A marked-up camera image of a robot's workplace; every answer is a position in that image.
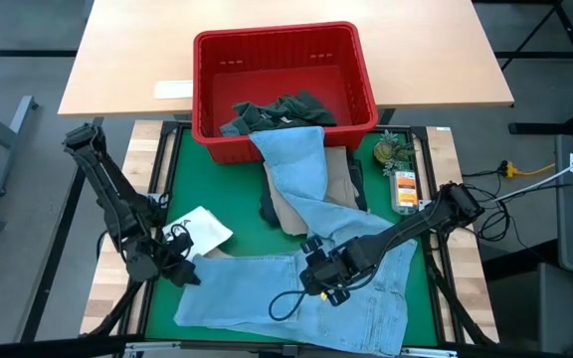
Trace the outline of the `grey box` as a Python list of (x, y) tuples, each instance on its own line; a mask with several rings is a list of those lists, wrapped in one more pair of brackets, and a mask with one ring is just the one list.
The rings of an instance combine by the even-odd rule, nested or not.
[(573, 356), (573, 271), (540, 264), (491, 282), (488, 292), (502, 344)]

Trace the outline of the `light wood table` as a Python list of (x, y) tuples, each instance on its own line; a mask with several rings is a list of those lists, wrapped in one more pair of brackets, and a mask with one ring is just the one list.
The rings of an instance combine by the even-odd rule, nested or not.
[(59, 112), (186, 112), (155, 89), (192, 78), (199, 33), (336, 21), (358, 29), (381, 107), (513, 102), (472, 0), (95, 0)]

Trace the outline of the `silver frame bracket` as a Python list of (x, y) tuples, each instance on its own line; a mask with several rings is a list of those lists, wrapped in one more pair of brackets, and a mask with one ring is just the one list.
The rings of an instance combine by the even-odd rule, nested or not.
[(142, 358), (146, 352), (161, 351), (175, 347), (173, 342), (131, 342), (126, 343), (122, 358)]
[(398, 358), (459, 358), (457, 351), (403, 347)]

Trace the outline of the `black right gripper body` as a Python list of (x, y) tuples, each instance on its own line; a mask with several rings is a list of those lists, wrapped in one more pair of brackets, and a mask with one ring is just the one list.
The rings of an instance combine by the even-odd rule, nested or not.
[(328, 253), (322, 248), (305, 255), (299, 278), (307, 294), (320, 294), (332, 286), (357, 289), (355, 283), (371, 279), (382, 261), (382, 239), (353, 238)]

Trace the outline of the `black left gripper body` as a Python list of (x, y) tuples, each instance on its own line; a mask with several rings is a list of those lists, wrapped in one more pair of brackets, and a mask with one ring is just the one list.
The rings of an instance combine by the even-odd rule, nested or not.
[(169, 245), (169, 241), (162, 240), (161, 246), (157, 252), (157, 262), (160, 268), (160, 274), (166, 277), (166, 269), (172, 264), (186, 260), (186, 252), (189, 249), (175, 249)]

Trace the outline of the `pale blue denim garment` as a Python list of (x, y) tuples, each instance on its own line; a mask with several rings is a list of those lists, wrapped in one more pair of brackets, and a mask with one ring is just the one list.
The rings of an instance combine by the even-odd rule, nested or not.
[[(386, 220), (325, 199), (324, 131), (319, 126), (254, 132), (275, 186), (297, 211), (310, 235), (326, 248), (388, 228)], [(395, 356), (407, 326), (405, 290), (417, 244), (388, 252), (375, 277), (332, 306), (319, 295), (298, 297), (301, 252), (260, 257), (203, 258), (201, 279), (187, 286), (174, 321), (179, 326), (224, 328), (310, 343), (352, 353)]]

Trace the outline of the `white paper label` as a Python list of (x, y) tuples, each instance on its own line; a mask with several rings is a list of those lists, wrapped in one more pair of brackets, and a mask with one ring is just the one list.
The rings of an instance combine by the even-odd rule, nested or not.
[(156, 99), (180, 99), (193, 96), (193, 82), (189, 81), (160, 81), (155, 84)]

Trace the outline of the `dark green garment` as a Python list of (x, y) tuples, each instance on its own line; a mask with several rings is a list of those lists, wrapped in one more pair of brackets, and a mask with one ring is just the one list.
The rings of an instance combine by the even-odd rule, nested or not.
[(322, 102), (306, 90), (285, 94), (266, 105), (250, 101), (233, 106), (236, 116), (220, 126), (223, 136), (246, 135), (257, 131), (301, 126), (333, 127), (335, 116)]

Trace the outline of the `red plastic laundry bin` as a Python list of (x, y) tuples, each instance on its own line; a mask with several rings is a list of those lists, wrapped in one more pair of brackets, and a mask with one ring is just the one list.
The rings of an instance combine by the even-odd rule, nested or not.
[(378, 121), (359, 33), (349, 22), (205, 31), (193, 46), (192, 136), (217, 163), (261, 157), (248, 136), (220, 131), (239, 102), (269, 104), (304, 90), (334, 116), (325, 144), (352, 150)]

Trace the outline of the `black aluminium table frame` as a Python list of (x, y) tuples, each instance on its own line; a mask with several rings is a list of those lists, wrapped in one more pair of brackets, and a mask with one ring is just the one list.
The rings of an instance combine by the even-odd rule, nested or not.
[[(139, 120), (134, 124), (124, 160), (124, 169), (134, 166), (136, 172), (129, 177), (133, 180), (147, 179), (149, 183), (143, 187), (146, 194), (155, 196), (159, 193), (159, 182), (163, 180), (167, 187), (172, 185), (173, 171), (180, 152), (182, 133), (189, 125), (185, 122)], [(93, 283), (87, 303), (86, 312), (81, 325), (81, 332), (86, 333), (101, 322), (101, 317), (110, 312), (117, 304), (119, 296), (129, 285), (129, 279), (119, 255), (114, 251), (109, 240), (102, 240), (97, 245), (99, 258), (95, 267)], [(108, 336), (111, 339), (123, 339), (125, 343), (112, 353), (122, 358), (126, 343), (131, 342), (173, 342), (172, 349), (161, 350), (216, 350), (228, 352), (275, 353), (289, 358), (303, 353), (327, 352), (323, 347), (291, 342), (265, 341), (214, 341), (214, 340), (148, 340), (144, 336), (148, 310), (151, 307), (149, 297), (153, 285), (145, 283), (136, 294), (125, 315), (116, 324)], [(442, 308), (444, 320), (450, 313)], [(446, 337), (454, 341), (453, 330), (444, 323)], [(445, 349), (433, 345), (410, 345), (408, 347), (442, 349), (457, 351), (459, 358), (470, 356), (479, 357), (484, 346), (448, 346)]]

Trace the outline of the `small artificial potted plant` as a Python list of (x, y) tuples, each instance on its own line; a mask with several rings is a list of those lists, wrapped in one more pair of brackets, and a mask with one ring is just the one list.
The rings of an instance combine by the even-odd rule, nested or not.
[(412, 143), (402, 141), (397, 133), (385, 130), (373, 148), (375, 163), (383, 175), (391, 177), (395, 172), (407, 169), (415, 153)]

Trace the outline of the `grey metal stand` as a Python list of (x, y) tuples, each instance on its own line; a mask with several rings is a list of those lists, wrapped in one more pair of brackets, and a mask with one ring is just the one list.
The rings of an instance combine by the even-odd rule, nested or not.
[(21, 133), (29, 114), (39, 105), (31, 95), (25, 95), (19, 102), (11, 122), (6, 125), (0, 121), (0, 196), (6, 194), (6, 182), (13, 166)]

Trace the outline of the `black diagonal strut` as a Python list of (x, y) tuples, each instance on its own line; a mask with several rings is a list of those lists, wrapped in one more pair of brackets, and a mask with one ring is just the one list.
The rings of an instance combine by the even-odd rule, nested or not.
[(97, 328), (89, 332), (89, 335), (109, 335), (116, 324), (125, 315), (141, 287), (141, 282), (132, 281), (127, 286), (125, 293), (121, 296), (110, 313), (103, 319)]
[[(459, 300), (456, 290), (449, 284), (448, 280), (438, 268), (432, 251), (424, 251), (423, 255), (429, 283), (429, 293), (436, 305), (437, 346), (443, 349), (448, 346), (496, 346), (497, 342), (482, 331), (481, 327), (474, 321), (463, 303)], [(455, 335), (454, 341), (448, 340), (446, 337), (447, 331), (444, 325), (445, 320), (442, 316), (440, 296), (446, 301), (445, 306), (450, 313), (449, 320), (454, 322), (452, 325), (453, 334)]]

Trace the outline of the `green table mat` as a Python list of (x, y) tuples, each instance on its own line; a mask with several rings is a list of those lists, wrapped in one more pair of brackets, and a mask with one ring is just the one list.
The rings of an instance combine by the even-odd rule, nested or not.
[[(270, 227), (259, 215), (264, 168), (260, 162), (218, 164), (206, 147), (182, 133), (168, 218), (175, 220), (198, 206), (211, 211), (232, 230), (220, 250), (230, 256), (263, 256), (296, 251), (300, 239)], [(223, 329), (180, 327), (173, 321), (183, 290), (160, 279), (151, 293), (144, 336), (148, 340), (276, 343), (275, 338)], [(405, 346), (437, 345), (433, 302), (429, 293), (424, 252), (416, 248), (406, 285), (408, 323)]]

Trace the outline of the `orange and white card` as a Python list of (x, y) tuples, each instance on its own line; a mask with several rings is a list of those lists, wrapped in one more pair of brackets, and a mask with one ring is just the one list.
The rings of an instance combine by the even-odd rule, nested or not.
[(414, 172), (395, 171), (391, 179), (392, 209), (403, 216), (412, 215), (419, 209), (417, 182)]

